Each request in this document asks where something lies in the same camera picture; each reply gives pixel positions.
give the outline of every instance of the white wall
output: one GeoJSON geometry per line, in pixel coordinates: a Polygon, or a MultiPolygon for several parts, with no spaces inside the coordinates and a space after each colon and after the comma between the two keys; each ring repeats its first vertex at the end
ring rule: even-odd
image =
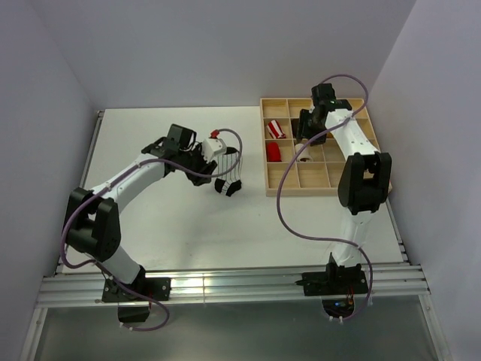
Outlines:
{"type": "Polygon", "coordinates": [[[419,0],[371,97],[391,200],[455,359],[481,354],[481,2],[419,0]]]}
{"type": "Polygon", "coordinates": [[[371,88],[415,0],[31,2],[98,107],[142,108],[371,88]]]}
{"type": "Polygon", "coordinates": [[[0,4],[0,359],[20,355],[56,265],[69,191],[93,131],[85,92],[30,5],[0,4]]]}

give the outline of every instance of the red and white box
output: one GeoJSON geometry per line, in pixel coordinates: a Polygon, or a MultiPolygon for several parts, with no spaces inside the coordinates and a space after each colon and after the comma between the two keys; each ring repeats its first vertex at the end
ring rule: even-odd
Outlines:
{"type": "Polygon", "coordinates": [[[277,120],[271,120],[267,126],[268,132],[273,139],[284,139],[286,135],[277,120]]]}

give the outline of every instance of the black bracket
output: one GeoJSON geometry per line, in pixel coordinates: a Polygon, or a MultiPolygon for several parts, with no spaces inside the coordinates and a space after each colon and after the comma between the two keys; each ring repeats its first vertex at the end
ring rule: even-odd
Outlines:
{"type": "MultiPolygon", "coordinates": [[[[156,301],[168,301],[171,294],[170,278],[145,278],[142,295],[148,296],[156,301]]],[[[103,303],[119,303],[119,302],[136,302],[145,301],[138,297],[134,297],[125,293],[117,284],[107,279],[104,284],[104,292],[102,293],[103,303]]]]}
{"type": "MultiPolygon", "coordinates": [[[[65,223],[84,202],[93,196],[93,191],[75,189],[68,198],[65,223]]],[[[99,198],[75,218],[66,243],[81,253],[88,253],[100,262],[112,257],[121,239],[119,207],[113,199],[99,198]],[[89,218],[95,214],[95,220],[89,218]]]]}
{"type": "Polygon", "coordinates": [[[391,166],[389,153],[348,156],[337,187],[342,206],[354,215],[363,211],[376,212],[388,198],[391,166]],[[373,176],[365,178],[365,172],[373,176]]]}
{"type": "Polygon", "coordinates": [[[332,253],[325,272],[305,272],[295,284],[304,288],[305,296],[338,296],[368,293],[368,282],[361,265],[337,265],[332,253]]]}
{"type": "MultiPolygon", "coordinates": [[[[331,83],[318,84],[311,89],[314,109],[310,113],[307,109],[301,109],[295,134],[296,140],[310,139],[314,135],[325,131],[325,121],[330,111],[336,109],[352,110],[351,104],[346,99],[336,99],[336,92],[331,83]]],[[[312,145],[324,144],[327,136],[315,140],[312,145]]]]}
{"type": "MultiPolygon", "coordinates": [[[[202,155],[202,143],[196,142],[197,133],[191,129],[177,124],[172,124],[168,131],[167,137],[161,137],[152,144],[147,145],[143,150],[143,154],[152,154],[160,159],[171,160],[191,171],[209,175],[217,168],[217,163],[211,161],[207,163],[202,155]]],[[[172,165],[165,165],[165,174],[175,171],[172,165]]],[[[198,187],[208,184],[212,181],[209,177],[198,177],[190,173],[186,173],[194,186],[198,187]]]]}
{"type": "Polygon", "coordinates": [[[119,306],[117,317],[119,322],[131,325],[133,323],[143,323],[150,315],[150,306],[119,306]]]}

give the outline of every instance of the metal frame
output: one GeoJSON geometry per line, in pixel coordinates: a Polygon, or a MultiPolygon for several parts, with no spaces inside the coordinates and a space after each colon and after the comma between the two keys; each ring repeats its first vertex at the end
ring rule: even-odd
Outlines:
{"type": "MultiPolygon", "coordinates": [[[[97,121],[89,147],[86,165],[80,186],[84,186],[89,171],[95,144],[100,132],[104,112],[97,113],[97,121]]],[[[374,265],[373,297],[379,296],[419,296],[424,311],[437,357],[449,361],[451,356],[446,339],[431,304],[431,296],[421,266],[410,265],[404,244],[398,231],[387,201],[389,216],[394,226],[396,238],[403,254],[404,262],[374,265]]],[[[303,272],[324,271],[324,266],[304,266],[287,268],[255,268],[231,270],[199,270],[185,272],[148,272],[147,277],[170,277],[171,298],[166,305],[192,303],[226,303],[226,302],[274,302],[300,301],[313,299],[305,297],[303,289],[295,282],[301,279],[303,272]]],[[[117,307],[118,304],[104,304],[101,294],[104,278],[100,274],[64,275],[57,274],[45,278],[42,282],[38,300],[35,305],[32,322],[26,336],[21,354],[21,361],[33,361],[40,341],[43,325],[49,308],[71,307],[117,307]]],[[[344,295],[323,297],[335,299],[344,295]]],[[[125,302],[122,305],[145,305],[146,302],[125,302]]]]}
{"type": "Polygon", "coordinates": [[[434,349],[436,350],[437,359],[442,361],[453,361],[454,359],[452,358],[451,351],[449,351],[448,342],[444,336],[443,329],[441,328],[436,312],[434,312],[431,296],[419,296],[419,301],[421,302],[422,312],[426,319],[429,333],[431,334],[434,349]]]}
{"type": "MultiPolygon", "coordinates": [[[[303,272],[324,267],[235,269],[202,272],[148,272],[147,277],[170,277],[171,296],[166,305],[222,302],[266,302],[307,299],[295,284],[303,272]]],[[[102,275],[57,275],[42,282],[36,307],[117,306],[101,303],[102,275]]],[[[424,273],[418,265],[375,265],[373,297],[428,295],[424,273]]],[[[338,299],[345,295],[323,297],[338,299]]],[[[122,305],[146,305],[123,302],[122,305]]]]}

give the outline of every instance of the white table surface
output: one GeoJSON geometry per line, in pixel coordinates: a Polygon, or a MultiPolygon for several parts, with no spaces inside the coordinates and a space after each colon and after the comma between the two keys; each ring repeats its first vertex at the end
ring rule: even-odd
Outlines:
{"type": "MultiPolygon", "coordinates": [[[[194,187],[181,171],[169,174],[134,199],[120,216],[122,246],[147,270],[247,268],[326,264],[330,242],[305,241],[277,218],[275,198],[265,196],[259,107],[109,109],[105,111],[86,188],[125,168],[172,123],[194,129],[198,140],[232,128],[244,142],[242,190],[221,196],[213,183],[194,187]]],[[[222,134],[237,146],[232,135],[222,134]]],[[[342,207],[336,196],[285,197],[287,222],[308,235],[340,236],[342,207]]],[[[402,262],[386,205],[372,220],[365,250],[372,262],[402,262]]],[[[86,257],[70,249],[73,263],[86,257]]],[[[96,268],[64,269],[65,273],[96,268]]]]}

